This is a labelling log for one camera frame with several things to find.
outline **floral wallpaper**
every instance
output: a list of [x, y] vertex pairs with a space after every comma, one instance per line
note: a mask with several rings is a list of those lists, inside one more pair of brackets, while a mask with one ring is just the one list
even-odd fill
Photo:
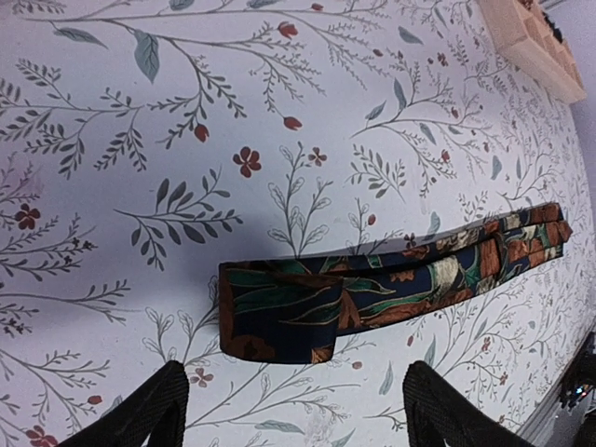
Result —
[[[57, 445], [168, 359], [186, 445], [406, 445], [417, 359], [516, 430], [591, 326], [569, 107], [474, 0], [8, 0], [0, 40], [0, 446]], [[220, 262], [402, 250], [546, 201], [564, 257], [501, 288], [327, 364], [219, 351]]]

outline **red flower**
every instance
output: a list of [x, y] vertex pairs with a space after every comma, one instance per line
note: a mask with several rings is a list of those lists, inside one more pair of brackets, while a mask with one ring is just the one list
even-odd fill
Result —
[[199, 124], [195, 127], [195, 136], [198, 138], [200, 142], [205, 142], [207, 137], [209, 137], [209, 129], [202, 124]]
[[254, 170], [261, 170], [261, 163], [259, 163], [259, 153], [252, 151], [249, 146], [244, 146], [240, 150], [240, 155], [234, 154], [232, 157], [234, 163], [240, 165], [240, 173], [249, 179]]
[[447, 61], [447, 57], [445, 56], [444, 53], [438, 53], [437, 54], [437, 59], [439, 60], [440, 64], [443, 67], [446, 67], [447, 65], [449, 65], [449, 62]]
[[291, 39], [293, 35], [298, 35], [298, 30], [296, 30], [296, 27], [287, 21], [283, 21], [279, 24], [278, 31], [281, 35], [287, 37], [288, 39]]
[[321, 166], [323, 161], [327, 160], [327, 156], [323, 155], [320, 152], [320, 149], [317, 147], [313, 147], [313, 153], [308, 155], [308, 161], [314, 161], [317, 166]]
[[90, 405], [98, 405], [103, 402], [102, 396], [90, 396], [87, 403]]
[[25, 436], [31, 441], [33, 447], [54, 447], [58, 445], [58, 440], [51, 435], [47, 435], [40, 426], [34, 426], [33, 430], [25, 431]]
[[286, 116], [283, 118], [283, 125], [289, 130], [298, 130], [302, 127], [302, 123], [293, 116]]
[[207, 382], [213, 380], [213, 374], [205, 374], [205, 370], [203, 368], [196, 368], [195, 373], [196, 375], [193, 375], [190, 378], [190, 383], [198, 384], [201, 388], [206, 388]]
[[35, 219], [39, 219], [40, 217], [41, 214], [37, 208], [31, 210], [29, 205], [23, 203], [20, 206], [20, 211], [15, 215], [15, 221], [19, 222], [19, 228], [21, 230], [25, 228], [33, 230], [35, 228]]

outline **green leaf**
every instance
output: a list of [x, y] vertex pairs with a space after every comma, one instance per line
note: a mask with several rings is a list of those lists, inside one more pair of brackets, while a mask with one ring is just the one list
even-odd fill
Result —
[[182, 11], [191, 7], [195, 0], [169, 0], [169, 7], [172, 11]]
[[368, 278], [345, 278], [344, 287], [347, 291], [367, 291], [378, 295], [390, 295], [395, 293], [391, 289], [386, 289], [379, 282]]
[[387, 371], [385, 373], [385, 380], [381, 384], [379, 388], [379, 394], [381, 396], [386, 396], [391, 387], [393, 386], [393, 370], [391, 369], [391, 362], [389, 362], [389, 366], [387, 367]]
[[197, 244], [204, 244], [205, 243], [205, 238], [203, 237], [203, 235], [201, 235], [192, 226], [187, 225], [186, 223], [183, 223], [183, 230], [184, 230], [184, 233], [186, 234], [186, 236], [190, 240], [192, 240], [193, 242], [196, 242]]
[[437, 16], [437, 19], [440, 20], [440, 22], [445, 26], [445, 28], [447, 28], [447, 23], [445, 22], [445, 19], [443, 18], [443, 15], [440, 13], [440, 10], [438, 7], [435, 7], [433, 9], [433, 11], [435, 12], [435, 15]]
[[403, 87], [401, 86], [401, 83], [398, 81], [397, 78], [393, 81], [393, 92], [395, 93], [395, 96], [398, 99], [398, 102], [400, 103], [401, 112], [403, 109], [406, 108], [408, 102], [406, 101], [406, 95], [403, 93]]
[[132, 243], [133, 247], [137, 245], [137, 242], [139, 242], [139, 237], [141, 237], [141, 228], [134, 230], [130, 236], [130, 242]]
[[352, 431], [350, 431], [343, 438], [341, 438], [339, 440], [332, 441], [332, 447], [345, 447], [347, 445], [347, 442], [350, 440], [350, 438], [352, 438], [352, 435], [354, 434], [355, 431], [356, 431], [356, 429], [354, 428]]
[[476, 336], [474, 337], [474, 340], [478, 340], [480, 338], [480, 336], [482, 335], [482, 333], [486, 329], [486, 323], [487, 322], [488, 322], [488, 319], [485, 318], [484, 321], [482, 322], [482, 324], [480, 325], [480, 327], [478, 328], [478, 330], [476, 331]]
[[134, 59], [141, 72], [153, 84], [159, 72], [159, 43], [155, 36], [141, 30], [134, 30], [134, 36], [137, 39]]
[[174, 203], [176, 200], [178, 200], [180, 197], [182, 197], [185, 192], [186, 192], [186, 182], [182, 182], [178, 186], [176, 186], [176, 189], [174, 189], [172, 191], [171, 195], [169, 196], [168, 210], [169, 210], [169, 207], [171, 206], [171, 204]]
[[437, 350], [437, 337], [435, 335], [432, 336], [432, 343], [427, 349], [427, 353], [425, 354], [425, 363], [432, 368], [433, 363], [435, 362], [435, 351]]
[[319, 305], [314, 308], [308, 308], [306, 312], [294, 318], [286, 318], [281, 321], [296, 325], [316, 325], [328, 324], [339, 317], [342, 300], [338, 296], [337, 300], [325, 305]]
[[410, 33], [408, 30], [406, 30], [402, 26], [398, 27], [398, 30], [400, 31], [401, 40], [403, 40], [406, 44], [424, 45], [422, 40], [420, 40], [418, 37], [416, 37], [415, 35]]
[[430, 127], [427, 126], [425, 123], [420, 123], [420, 131], [425, 134], [425, 136], [432, 142], [433, 144], [437, 145], [437, 141], [435, 140], [435, 136], [430, 131]]
[[427, 236], [424, 238], [424, 240], [432, 239], [434, 236], [437, 235], [437, 233], [439, 232], [439, 229], [440, 229], [439, 214], [437, 214], [436, 211], [432, 211], [432, 214], [430, 214], [430, 227], [427, 230]]
[[501, 160], [499, 160], [498, 156], [493, 156], [493, 175], [491, 176], [491, 180], [495, 180], [496, 177], [501, 172], [503, 165], [501, 164]]
[[274, 421], [271, 419], [268, 421], [264, 421], [261, 424], [257, 424], [254, 427], [257, 430], [277, 430], [283, 431], [284, 433], [300, 433], [304, 435], [302, 429], [300, 429], [298, 426], [295, 426], [294, 424], [291, 424], [289, 422]]
[[[257, 280], [266, 280], [266, 278], [255, 278], [255, 281]], [[257, 286], [258, 288], [252, 291], [237, 295], [234, 298], [236, 313], [241, 314], [293, 305], [301, 305], [300, 308], [303, 308], [302, 305], [305, 305], [306, 302], [316, 299], [321, 293], [327, 291], [326, 289], [317, 290], [300, 284], [286, 284], [275, 278], [270, 278], [270, 280], [274, 281], [273, 285]]]
[[169, 180], [164, 179], [164, 181], [159, 185], [159, 189], [157, 190], [157, 203], [156, 203], [156, 210], [161, 201], [166, 198], [168, 195], [169, 190]]
[[59, 28], [54, 31], [54, 34], [63, 35], [74, 42], [86, 42], [88, 44], [95, 44], [107, 48], [107, 46], [93, 34], [90, 34], [87, 31], [77, 30], [76, 28]]
[[382, 104], [377, 105], [374, 107], [368, 115], [364, 116], [365, 119], [371, 121], [372, 119], [377, 118], [381, 113], [383, 113], [383, 109], [385, 109], [386, 101]]

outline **leaf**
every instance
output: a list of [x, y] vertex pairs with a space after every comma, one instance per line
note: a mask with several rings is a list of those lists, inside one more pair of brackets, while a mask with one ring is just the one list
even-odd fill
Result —
[[141, 237], [141, 228], [137, 228], [132, 232], [132, 235], [130, 235], [130, 242], [133, 247], [139, 242], [139, 237]]
[[166, 198], [168, 195], [169, 190], [169, 180], [164, 179], [164, 181], [159, 185], [159, 189], [157, 190], [157, 203], [156, 203], [156, 210], [161, 201]]
[[269, 377], [269, 374], [264, 372], [263, 375], [261, 376], [261, 389], [263, 391], [263, 396], [265, 394], [267, 394], [267, 391], [269, 391], [270, 388], [271, 388], [271, 378]]
[[178, 311], [178, 320], [180, 321], [181, 326], [183, 327], [183, 331], [189, 337], [192, 336], [193, 328], [195, 327], [195, 323], [190, 315], [182, 310]]
[[484, 332], [484, 329], [486, 329], [487, 321], [488, 321], [488, 319], [485, 318], [484, 321], [482, 322], [481, 326], [478, 328], [478, 331], [476, 332], [476, 336], [474, 337], [474, 340], [478, 340], [479, 337], [482, 335], [482, 333]]
[[437, 141], [435, 140], [435, 136], [430, 131], [430, 127], [427, 126], [425, 123], [420, 123], [420, 131], [425, 134], [425, 136], [432, 142], [433, 144], [437, 145]]
[[277, 430], [283, 431], [284, 433], [300, 433], [304, 435], [302, 429], [289, 422], [274, 421], [269, 419], [261, 424], [254, 426], [257, 430]]
[[249, 0], [246, 3], [246, 6], [251, 7], [252, 9], [259, 9], [261, 7], [269, 7], [271, 5], [274, 5], [279, 1], [280, 0]]
[[315, 228], [313, 231], [311, 231], [308, 234], [308, 237], [306, 238], [305, 241], [305, 247], [307, 245], [310, 244], [314, 244], [315, 242], [319, 242], [320, 240], [322, 240], [325, 235], [329, 232], [329, 227], [327, 225], [320, 225], [317, 228]]
[[88, 44], [95, 44], [107, 48], [107, 46], [104, 45], [103, 42], [93, 34], [90, 34], [87, 31], [77, 30], [76, 28], [59, 28], [58, 30], [54, 31], [54, 34], [63, 35], [74, 42], [86, 42]]
[[503, 395], [503, 397], [501, 398], [501, 403], [503, 403], [505, 401], [505, 399], [507, 398], [507, 394], [509, 394], [509, 391], [513, 388], [514, 384], [509, 385], [509, 387], [507, 388], [507, 390], [505, 391], [505, 394]]
[[137, 39], [134, 59], [141, 72], [153, 84], [159, 71], [159, 43], [155, 36], [141, 30], [134, 30], [134, 36]]
[[300, 188], [302, 188], [303, 184], [305, 184], [305, 178], [304, 177], [298, 177], [292, 184], [290, 187], [290, 194], [296, 194], [298, 191], [300, 191]]
[[364, 116], [364, 118], [369, 121], [377, 118], [381, 113], [383, 113], [383, 109], [385, 109], [385, 104], [386, 104], [386, 101], [380, 105], [377, 105], [376, 107], [374, 107], [371, 110], [371, 112], [368, 115]]
[[195, 0], [169, 0], [169, 7], [172, 11], [182, 11], [191, 7]]
[[496, 177], [499, 175], [503, 169], [503, 165], [501, 164], [501, 160], [499, 160], [498, 156], [493, 156], [493, 175], [491, 176], [491, 180], [496, 180]]
[[174, 189], [174, 191], [172, 191], [171, 195], [169, 196], [168, 210], [169, 210], [169, 207], [171, 206], [171, 204], [174, 203], [176, 200], [178, 200], [180, 197], [182, 197], [185, 192], [186, 192], [186, 182], [182, 182], [178, 186], [176, 186], [176, 189]]
[[440, 228], [439, 214], [437, 214], [436, 211], [432, 211], [432, 214], [430, 214], [430, 227], [427, 230], [427, 236], [424, 238], [424, 240], [430, 240], [434, 236], [436, 236], [437, 233], [439, 232], [439, 228]]
[[447, 28], [447, 23], [445, 22], [445, 19], [443, 18], [443, 15], [440, 13], [440, 10], [438, 7], [433, 8], [433, 11], [435, 12], [435, 15], [437, 16], [437, 19], [440, 20], [440, 22], [445, 25], [445, 28]]
[[425, 363], [432, 368], [433, 363], [435, 362], [435, 351], [437, 350], [437, 337], [435, 335], [432, 336], [432, 343], [427, 349], [427, 353], [425, 354]]
[[100, 416], [100, 418], [104, 417], [105, 415], [107, 415], [109, 412], [111, 412], [112, 410], [115, 410], [115, 408], [120, 405], [122, 403], [122, 396], [118, 395], [115, 397], [114, 401], [112, 402], [112, 405], [110, 405], [110, 408], [108, 408], [105, 412], [102, 413], [102, 415]]
[[406, 101], [406, 95], [403, 93], [403, 87], [401, 86], [401, 83], [398, 81], [397, 78], [393, 81], [393, 92], [395, 93], [395, 96], [398, 99], [398, 102], [400, 103], [401, 112], [403, 109], [406, 108], [408, 102]]
[[286, 234], [283, 231], [278, 230], [276, 228], [270, 229], [269, 231], [267, 231], [267, 234], [269, 235], [269, 237], [278, 242], [290, 242]]
[[277, 186], [276, 184], [270, 183], [269, 185], [269, 194], [271, 195], [271, 198], [273, 198], [273, 201], [276, 203], [276, 205], [278, 206], [278, 208], [280, 210], [284, 210], [285, 206], [284, 206], [284, 196], [283, 193], [281, 192], [281, 190], [279, 189], [279, 186]]
[[408, 30], [406, 30], [402, 26], [398, 27], [398, 30], [400, 31], [401, 40], [403, 40], [406, 44], [424, 45], [422, 40], [420, 40], [418, 37], [416, 37], [415, 35], [410, 33]]
[[355, 431], [356, 431], [356, 429], [354, 428], [352, 431], [350, 431], [343, 438], [341, 438], [339, 440], [332, 441], [332, 447], [345, 447], [347, 445], [347, 442], [350, 440], [350, 438], [352, 438], [352, 435], [354, 434]]
[[178, 234], [178, 232], [169, 223], [167, 223], [167, 225], [168, 225], [169, 238], [171, 240], [173, 240], [176, 245], [182, 244], [182, 241], [180, 240], [180, 235]]
[[203, 235], [201, 235], [192, 226], [183, 223], [183, 230], [184, 230], [184, 233], [186, 234], [186, 236], [190, 240], [192, 240], [193, 242], [196, 242], [197, 244], [204, 244], [205, 243], [205, 238], [203, 237]]
[[389, 362], [389, 366], [387, 367], [387, 371], [385, 373], [385, 380], [381, 384], [379, 388], [379, 394], [381, 396], [386, 396], [391, 387], [393, 386], [393, 369], [391, 368], [391, 362]]

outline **wooden tray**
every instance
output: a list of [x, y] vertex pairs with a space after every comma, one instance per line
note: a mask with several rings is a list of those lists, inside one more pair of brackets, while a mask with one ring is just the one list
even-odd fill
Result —
[[568, 104], [587, 98], [566, 41], [552, 35], [540, 6], [528, 11], [518, 0], [480, 0], [496, 50]]

